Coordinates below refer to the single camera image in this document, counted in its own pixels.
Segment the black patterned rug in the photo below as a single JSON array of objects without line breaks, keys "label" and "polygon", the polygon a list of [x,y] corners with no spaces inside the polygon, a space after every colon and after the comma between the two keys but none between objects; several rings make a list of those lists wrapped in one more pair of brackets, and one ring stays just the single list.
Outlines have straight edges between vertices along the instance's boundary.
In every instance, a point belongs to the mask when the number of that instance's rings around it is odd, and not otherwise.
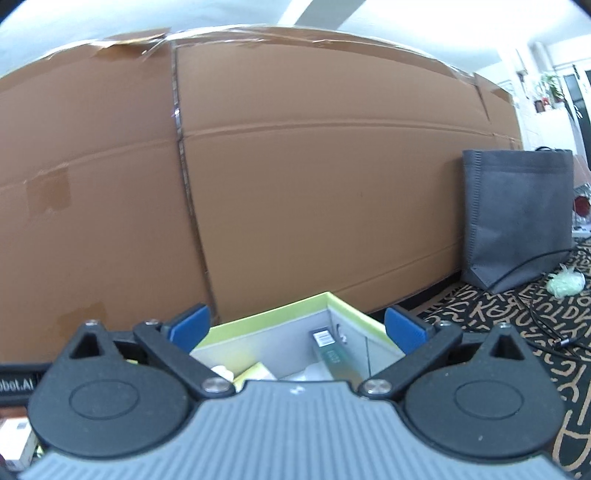
[{"label": "black patterned rug", "polygon": [[[430,323],[452,320],[483,332],[496,323],[511,322],[523,338],[550,348],[548,336],[517,300],[516,295],[520,295],[524,304],[533,301],[538,316],[556,332],[568,337],[583,335],[580,341],[591,346],[591,240],[578,245],[567,265],[575,266],[587,278],[586,289],[576,296],[559,300],[545,289],[545,281],[497,295],[483,294],[476,287],[464,285],[419,316]],[[572,359],[562,358],[542,350],[534,351],[534,355],[539,357],[566,404],[552,455],[566,471],[580,478],[591,471],[591,353],[577,347],[571,352],[576,357],[564,352]]]}]

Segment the red object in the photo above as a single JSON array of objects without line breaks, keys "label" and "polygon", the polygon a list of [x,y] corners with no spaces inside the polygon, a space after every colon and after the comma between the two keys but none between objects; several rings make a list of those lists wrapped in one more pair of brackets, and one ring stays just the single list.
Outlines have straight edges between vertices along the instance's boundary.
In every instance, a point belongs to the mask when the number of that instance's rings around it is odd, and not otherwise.
[{"label": "red object", "polygon": [[574,211],[580,217],[586,217],[591,211],[591,205],[587,197],[578,196],[574,200]]}]

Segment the cardboard box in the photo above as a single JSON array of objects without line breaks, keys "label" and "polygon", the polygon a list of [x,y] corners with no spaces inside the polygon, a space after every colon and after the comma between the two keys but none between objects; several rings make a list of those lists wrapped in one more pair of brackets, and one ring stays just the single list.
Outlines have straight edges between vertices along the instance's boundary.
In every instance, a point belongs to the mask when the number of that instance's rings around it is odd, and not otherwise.
[{"label": "cardboard box", "polygon": [[494,87],[280,27],[89,42],[3,77],[0,361],[51,359],[90,317],[428,287],[460,265],[462,150],[520,145]]}]

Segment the gray tote bag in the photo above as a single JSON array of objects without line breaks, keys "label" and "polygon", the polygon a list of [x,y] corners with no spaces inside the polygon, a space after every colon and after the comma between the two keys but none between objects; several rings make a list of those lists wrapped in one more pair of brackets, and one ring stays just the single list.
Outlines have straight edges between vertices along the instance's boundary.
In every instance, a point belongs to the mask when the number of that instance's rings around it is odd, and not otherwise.
[{"label": "gray tote bag", "polygon": [[462,280],[500,293],[552,271],[569,256],[564,250],[573,245],[570,150],[466,150],[464,172]]}]

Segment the door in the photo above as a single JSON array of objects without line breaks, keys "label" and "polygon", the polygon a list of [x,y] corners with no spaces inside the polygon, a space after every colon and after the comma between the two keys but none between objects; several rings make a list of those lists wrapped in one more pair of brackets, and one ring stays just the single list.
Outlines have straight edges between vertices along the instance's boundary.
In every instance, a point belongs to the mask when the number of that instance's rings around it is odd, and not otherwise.
[{"label": "door", "polygon": [[561,69],[564,96],[573,116],[579,123],[587,163],[591,166],[591,64],[578,63]]}]

